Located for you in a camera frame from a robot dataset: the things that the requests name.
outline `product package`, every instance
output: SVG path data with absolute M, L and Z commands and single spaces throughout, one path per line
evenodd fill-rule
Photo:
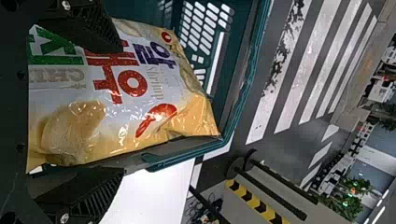
M 113 20 L 124 52 L 94 54 L 30 30 L 30 171 L 136 151 L 179 136 L 219 136 L 211 105 L 172 31 Z

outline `yellow and black striped tape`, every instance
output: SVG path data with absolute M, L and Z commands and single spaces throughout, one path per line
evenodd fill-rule
M 240 185 L 236 180 L 227 180 L 226 186 L 233 191 L 239 198 L 244 200 L 251 209 L 254 209 L 265 220 L 273 224 L 290 224 L 290 222 L 278 214 L 270 206 L 263 203 L 256 195 L 252 194 L 244 186 Z

